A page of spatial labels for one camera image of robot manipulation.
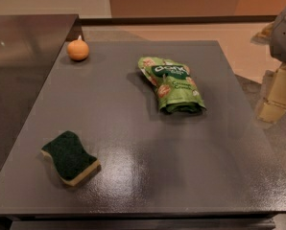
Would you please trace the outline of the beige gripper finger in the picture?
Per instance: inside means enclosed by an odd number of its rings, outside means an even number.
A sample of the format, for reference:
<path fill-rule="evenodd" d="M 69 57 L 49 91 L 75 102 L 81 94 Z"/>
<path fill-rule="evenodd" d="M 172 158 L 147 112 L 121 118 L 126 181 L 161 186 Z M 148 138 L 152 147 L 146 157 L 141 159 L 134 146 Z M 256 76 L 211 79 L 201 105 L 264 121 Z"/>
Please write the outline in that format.
<path fill-rule="evenodd" d="M 274 28 L 274 23 L 270 23 L 265 26 L 260 32 L 258 32 L 254 38 L 259 40 L 269 40 Z"/>
<path fill-rule="evenodd" d="M 274 124 L 286 113 L 286 62 L 275 72 L 266 71 L 262 80 L 257 118 Z"/>

